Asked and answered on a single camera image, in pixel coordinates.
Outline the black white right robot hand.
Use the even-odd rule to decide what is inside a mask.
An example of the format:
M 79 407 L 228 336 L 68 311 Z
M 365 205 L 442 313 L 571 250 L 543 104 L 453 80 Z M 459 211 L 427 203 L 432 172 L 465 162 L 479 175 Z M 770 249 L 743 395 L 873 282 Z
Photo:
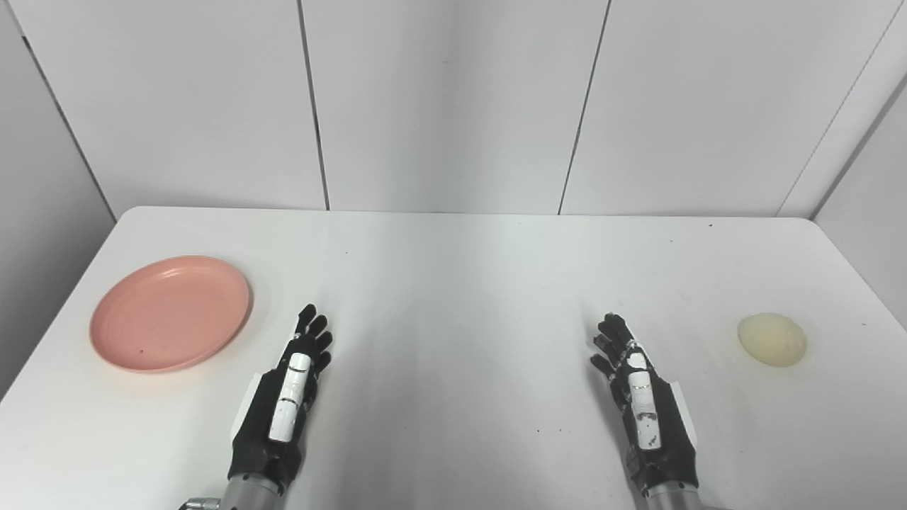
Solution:
M 590 359 L 608 383 L 629 442 L 625 466 L 641 496 L 658 489 L 697 492 L 697 445 L 678 384 L 661 377 L 619 314 L 609 312 L 592 340 Z

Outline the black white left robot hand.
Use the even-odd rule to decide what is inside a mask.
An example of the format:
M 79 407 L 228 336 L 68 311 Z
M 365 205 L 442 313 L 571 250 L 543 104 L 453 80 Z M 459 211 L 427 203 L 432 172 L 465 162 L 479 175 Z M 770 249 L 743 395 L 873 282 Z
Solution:
M 308 304 L 276 367 L 263 374 L 234 436 L 229 479 L 259 478 L 281 496 L 303 465 L 307 415 L 330 364 L 332 334 L 327 317 Z

